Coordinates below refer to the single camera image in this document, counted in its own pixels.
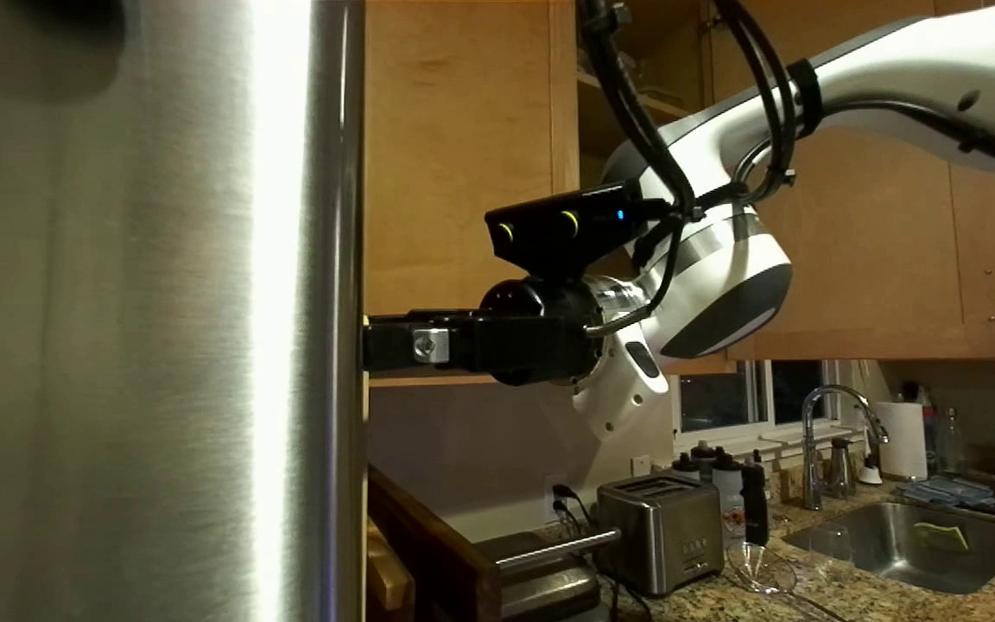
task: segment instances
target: kitchen appliance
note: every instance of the kitchen appliance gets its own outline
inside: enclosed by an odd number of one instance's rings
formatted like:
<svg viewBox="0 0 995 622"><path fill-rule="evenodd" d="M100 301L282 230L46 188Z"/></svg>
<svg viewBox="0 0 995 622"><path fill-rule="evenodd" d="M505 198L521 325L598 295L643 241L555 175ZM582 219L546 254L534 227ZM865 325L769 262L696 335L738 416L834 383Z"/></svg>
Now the kitchen appliance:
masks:
<svg viewBox="0 0 995 622"><path fill-rule="evenodd" d="M598 567L643 593L665 593L723 569L723 510L712 484L671 470L603 484L595 523L621 529L621 538L598 552Z"/></svg>
<svg viewBox="0 0 995 622"><path fill-rule="evenodd" d="M537 532L510 532L476 544L499 569L499 620L568 620L599 599L599 579L581 561L582 548L611 535L543 538Z"/></svg>
<svg viewBox="0 0 995 622"><path fill-rule="evenodd" d="M0 0L0 620L363 620L359 0Z"/></svg>

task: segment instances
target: cable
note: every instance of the cable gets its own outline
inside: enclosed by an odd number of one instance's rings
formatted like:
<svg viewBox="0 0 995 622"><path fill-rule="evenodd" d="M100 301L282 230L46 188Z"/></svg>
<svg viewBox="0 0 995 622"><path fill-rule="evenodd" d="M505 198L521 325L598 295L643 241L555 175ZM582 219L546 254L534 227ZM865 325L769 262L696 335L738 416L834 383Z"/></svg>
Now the cable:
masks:
<svg viewBox="0 0 995 622"><path fill-rule="evenodd" d="M559 515L559 524L564 524L567 535L581 535L582 532L581 520L564 505L564 498L552 501L552 510Z"/></svg>
<svg viewBox="0 0 995 622"><path fill-rule="evenodd" d="M757 93L764 99L764 113L766 113L766 128L769 128L769 167L766 175L757 191L742 195L738 205L758 205L766 202L777 188L784 188L789 181L789 154L793 154L793 138L796 138L796 108L793 108L793 89L789 89L789 75L780 67L769 38L764 35L764 27L751 20L751 13L738 2L738 0L716 0L723 20L727 24L750 73L757 83Z"/></svg>
<svg viewBox="0 0 995 622"><path fill-rule="evenodd" d="M845 113L845 111L893 111L893 113L903 113L903 118L953 138L961 152L983 152L995 158L995 134L956 118L950 108L931 108L931 103L920 103L920 99L893 99L893 96L845 96L845 99L826 103L822 113L831 118L831 113Z"/></svg>
<svg viewBox="0 0 995 622"><path fill-rule="evenodd" d="M766 128L769 128L769 152L773 152L769 167L766 167L766 181L757 191L745 191L745 183L738 183L738 175L725 191L737 195L737 188L742 188L742 195L731 198L737 207L738 205L758 205L789 175L789 154L793 154L793 138L796 138L796 111L793 111L789 75L780 67L769 38L758 32L758 24L750 19L750 12L738 0L716 0L716 6L723 13L723 20L727 24L727 32L731 32L731 38L737 38L751 81L757 81L757 93L764 99L764 113L766 113ZM614 121L621 126L621 130L629 134L635 152L644 158L644 167L672 195L672 214L677 219L664 219L664 224L659 224L659 230L671 236L671 244L665 244L665 267L664 267L664 275L659 275L659 288L651 289L651 298L621 318L611 318L603 325L582 325L587 335L621 332L621 327L649 318L665 301L672 267L677 267L681 230L687 221L701 219L701 202L694 198L694 188L681 172L664 134L651 128L649 113L643 111L643 103L635 96L629 73L619 61L619 51L611 50L611 32L621 20L614 12L619 6L611 0L581 0L582 50L589 55L589 67L598 73L599 93L603 93ZM780 103L773 103L766 73L773 73L773 88L777 88Z"/></svg>
<svg viewBox="0 0 995 622"><path fill-rule="evenodd" d="M582 515L582 523L587 523L587 529L595 524L595 520L589 520L589 509L576 498L576 490L573 487L567 487L567 484L552 484L552 498L555 501L567 501L567 498L573 498L576 501L576 509L581 509L581 515Z"/></svg>
<svg viewBox="0 0 995 622"><path fill-rule="evenodd" d="M690 181L681 172L677 158L671 154L659 128L649 121L643 111L635 88L629 73L619 61L619 51L611 46L611 32L621 24L621 2L611 0L581 0L581 35L587 58L598 73L599 93L635 145L635 152L644 158L644 167L664 181L664 188L672 195L672 207L687 219L696 221L696 202Z"/></svg>

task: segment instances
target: bottle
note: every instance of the bottle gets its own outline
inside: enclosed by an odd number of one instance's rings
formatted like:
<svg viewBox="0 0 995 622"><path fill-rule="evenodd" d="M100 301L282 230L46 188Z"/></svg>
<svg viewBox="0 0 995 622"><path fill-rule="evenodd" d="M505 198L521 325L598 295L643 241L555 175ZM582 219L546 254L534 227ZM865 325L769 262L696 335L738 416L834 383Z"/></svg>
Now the bottle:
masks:
<svg viewBox="0 0 995 622"><path fill-rule="evenodd" d="M920 404L921 404L927 474L936 474L940 470L940 410L936 410L928 387L920 387Z"/></svg>
<svg viewBox="0 0 995 622"><path fill-rule="evenodd" d="M831 493L854 493L854 468L845 434L831 438Z"/></svg>
<svg viewBox="0 0 995 622"><path fill-rule="evenodd" d="M956 477L965 470L967 470L967 438L961 432L956 410L946 407L940 426L940 474Z"/></svg>

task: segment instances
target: cabinet door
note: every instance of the cabinet door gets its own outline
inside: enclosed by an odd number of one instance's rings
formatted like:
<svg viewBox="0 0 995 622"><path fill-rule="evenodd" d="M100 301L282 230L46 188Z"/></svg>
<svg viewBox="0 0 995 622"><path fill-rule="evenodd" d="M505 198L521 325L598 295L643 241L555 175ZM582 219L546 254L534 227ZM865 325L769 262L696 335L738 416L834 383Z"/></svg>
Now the cabinet door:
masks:
<svg viewBox="0 0 995 622"><path fill-rule="evenodd" d="M576 188L573 0L367 0L367 315L473 307L484 212Z"/></svg>
<svg viewBox="0 0 995 622"><path fill-rule="evenodd" d="M931 2L751 2L784 58ZM716 93L745 88L716 35ZM731 350L738 359L995 357L995 175L913 145L819 130L796 145L796 183L758 207L793 283L784 312Z"/></svg>

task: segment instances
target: metal surface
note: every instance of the metal surface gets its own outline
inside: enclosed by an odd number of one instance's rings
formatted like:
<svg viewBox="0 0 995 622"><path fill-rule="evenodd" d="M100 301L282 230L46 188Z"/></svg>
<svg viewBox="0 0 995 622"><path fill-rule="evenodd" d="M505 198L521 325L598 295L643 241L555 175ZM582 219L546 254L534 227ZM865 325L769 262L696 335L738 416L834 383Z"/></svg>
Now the metal surface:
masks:
<svg viewBox="0 0 995 622"><path fill-rule="evenodd" d="M967 510L882 501L786 544L927 591L969 593L995 577L995 520Z"/></svg>
<svg viewBox="0 0 995 622"><path fill-rule="evenodd" d="M415 327L415 359L423 365L453 363L449 327Z"/></svg>
<svg viewBox="0 0 995 622"><path fill-rule="evenodd" d="M537 548L519 548L519 552L498 555L494 567L499 573L513 573L513 569L552 562L559 555L576 555L576 552L598 548L603 544L619 544L619 538L621 538L621 529L599 529L599 532L546 544Z"/></svg>
<svg viewBox="0 0 995 622"><path fill-rule="evenodd" d="M356 32L0 0L0 620L359 620Z"/></svg>
<svg viewBox="0 0 995 622"><path fill-rule="evenodd" d="M598 567L643 593L723 569L717 493L684 474L598 487L595 524L621 529L621 544L599 547Z"/></svg>
<svg viewBox="0 0 995 622"><path fill-rule="evenodd" d="M573 599L589 599L595 591L599 591L598 577L587 567L555 567L550 573L537 577L525 577L513 579L506 586L499 586L499 620L513 620L525 611L537 611L573 601Z"/></svg>

